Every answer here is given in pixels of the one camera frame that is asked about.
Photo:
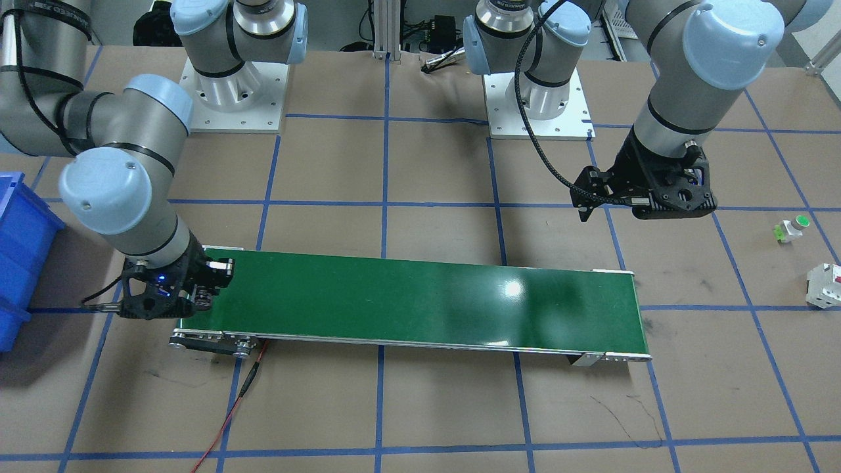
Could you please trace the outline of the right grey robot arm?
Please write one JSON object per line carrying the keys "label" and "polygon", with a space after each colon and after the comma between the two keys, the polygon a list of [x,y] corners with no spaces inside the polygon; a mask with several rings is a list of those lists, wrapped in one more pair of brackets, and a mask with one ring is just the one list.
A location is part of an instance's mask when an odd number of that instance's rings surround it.
{"label": "right grey robot arm", "polygon": [[[192,317],[229,286],[235,263],[213,259],[168,202],[191,132],[193,96],[171,79],[132,78],[122,93],[87,91],[93,36],[87,1],[2,2],[2,150],[69,156],[59,191],[88,229],[124,255],[129,319]],[[258,98],[255,62],[306,56],[307,10],[294,1],[174,1],[172,28],[199,78],[199,99],[236,110]]]}

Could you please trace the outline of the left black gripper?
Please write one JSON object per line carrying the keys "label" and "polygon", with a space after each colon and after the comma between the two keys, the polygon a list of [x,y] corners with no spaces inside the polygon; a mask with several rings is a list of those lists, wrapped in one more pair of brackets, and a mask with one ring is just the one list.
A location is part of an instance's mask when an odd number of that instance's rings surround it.
{"label": "left black gripper", "polygon": [[633,207],[633,215],[639,219],[698,218],[714,212],[717,200],[702,147],[689,141],[679,147],[679,153],[681,158],[652,152],[632,129],[608,173],[586,166],[570,187],[580,221],[588,221],[602,204],[631,206],[630,198],[643,202]]}

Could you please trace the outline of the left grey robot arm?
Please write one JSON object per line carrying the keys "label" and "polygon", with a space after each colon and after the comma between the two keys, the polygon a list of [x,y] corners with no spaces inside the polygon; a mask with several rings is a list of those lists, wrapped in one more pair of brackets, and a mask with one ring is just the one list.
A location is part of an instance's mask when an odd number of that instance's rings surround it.
{"label": "left grey robot arm", "polygon": [[[697,218],[717,209],[703,143],[765,69],[784,33],[808,29],[829,1],[620,1],[619,8],[658,69],[646,104],[607,171],[585,167],[565,179],[581,221],[603,204],[639,219]],[[471,72],[511,73],[516,124],[530,140],[535,121],[564,111],[571,77],[591,35],[573,1],[480,1],[463,23]]]}

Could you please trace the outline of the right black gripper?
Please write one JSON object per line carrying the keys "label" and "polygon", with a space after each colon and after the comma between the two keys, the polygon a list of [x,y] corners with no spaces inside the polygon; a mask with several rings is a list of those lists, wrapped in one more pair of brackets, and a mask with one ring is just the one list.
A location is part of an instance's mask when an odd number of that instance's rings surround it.
{"label": "right black gripper", "polygon": [[189,235],[185,252],[175,261],[155,269],[145,269],[147,283],[141,297],[143,306],[187,306],[189,313],[212,308],[212,290],[227,288],[235,272],[235,260],[208,259],[194,234]]}

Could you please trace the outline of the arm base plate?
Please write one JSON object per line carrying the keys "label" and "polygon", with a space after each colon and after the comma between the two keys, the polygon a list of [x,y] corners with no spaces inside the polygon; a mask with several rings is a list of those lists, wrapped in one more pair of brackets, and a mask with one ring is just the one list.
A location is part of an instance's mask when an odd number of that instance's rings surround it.
{"label": "arm base plate", "polygon": [[[514,94],[513,73],[483,76],[489,134],[493,139],[527,139]],[[581,85],[579,71],[570,81],[553,89],[533,84],[522,77],[524,110],[538,139],[584,141],[595,138],[589,107]]]}
{"label": "arm base plate", "polygon": [[246,62],[227,78],[204,77],[187,60],[179,82],[193,98],[195,133],[279,134],[289,66]]}

